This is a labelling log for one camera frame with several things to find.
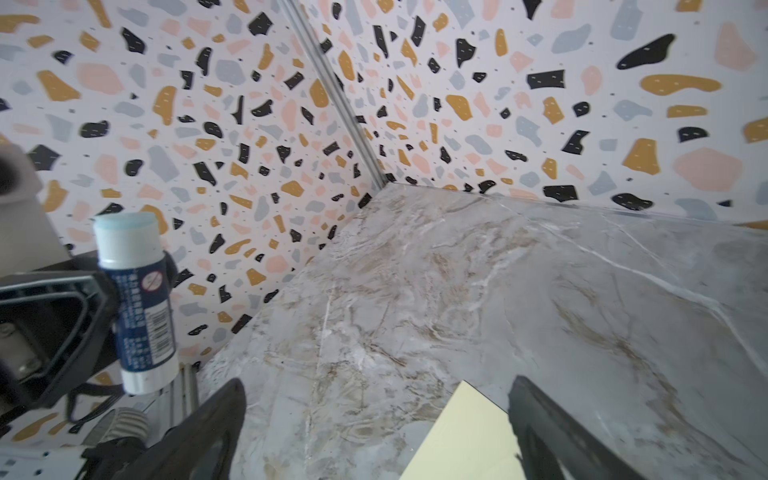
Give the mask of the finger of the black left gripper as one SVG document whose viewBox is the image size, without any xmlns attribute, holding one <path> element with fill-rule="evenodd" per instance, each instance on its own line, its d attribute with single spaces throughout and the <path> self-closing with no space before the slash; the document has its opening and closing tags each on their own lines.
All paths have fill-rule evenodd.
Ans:
<svg viewBox="0 0 768 480">
<path fill-rule="evenodd" d="M 51 408 L 118 359 L 119 295 L 101 271 L 1 279 L 1 409 Z"/>
</svg>

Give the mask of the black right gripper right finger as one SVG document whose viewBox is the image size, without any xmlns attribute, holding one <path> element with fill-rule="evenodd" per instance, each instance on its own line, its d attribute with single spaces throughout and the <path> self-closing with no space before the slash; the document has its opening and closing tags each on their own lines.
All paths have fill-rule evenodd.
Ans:
<svg viewBox="0 0 768 480">
<path fill-rule="evenodd" d="M 643 478 L 525 376 L 514 379 L 508 418 L 527 479 Z"/>
</svg>

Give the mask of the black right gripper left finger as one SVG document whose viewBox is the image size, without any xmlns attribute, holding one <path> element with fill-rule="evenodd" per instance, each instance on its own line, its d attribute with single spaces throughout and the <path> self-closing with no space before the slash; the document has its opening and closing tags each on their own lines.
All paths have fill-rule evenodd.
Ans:
<svg viewBox="0 0 768 480">
<path fill-rule="evenodd" d="M 228 479 L 246 410 L 235 378 L 135 461 L 120 479 Z"/>
</svg>

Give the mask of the cream paper envelope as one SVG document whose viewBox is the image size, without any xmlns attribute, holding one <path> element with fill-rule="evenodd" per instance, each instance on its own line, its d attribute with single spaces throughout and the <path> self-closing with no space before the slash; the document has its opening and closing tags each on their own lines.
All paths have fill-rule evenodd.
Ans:
<svg viewBox="0 0 768 480">
<path fill-rule="evenodd" d="M 524 480 L 507 412 L 461 382 L 401 477 Z"/>
</svg>

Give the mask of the blue white glue stick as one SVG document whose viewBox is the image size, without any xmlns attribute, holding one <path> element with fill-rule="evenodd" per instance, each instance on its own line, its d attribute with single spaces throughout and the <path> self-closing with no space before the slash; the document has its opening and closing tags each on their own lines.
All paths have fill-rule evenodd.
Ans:
<svg viewBox="0 0 768 480">
<path fill-rule="evenodd" d="M 94 234 L 98 265 L 118 293 L 114 334 L 123 389 L 135 396 L 155 393 L 179 371 L 157 219 L 148 212 L 101 215 Z"/>
</svg>

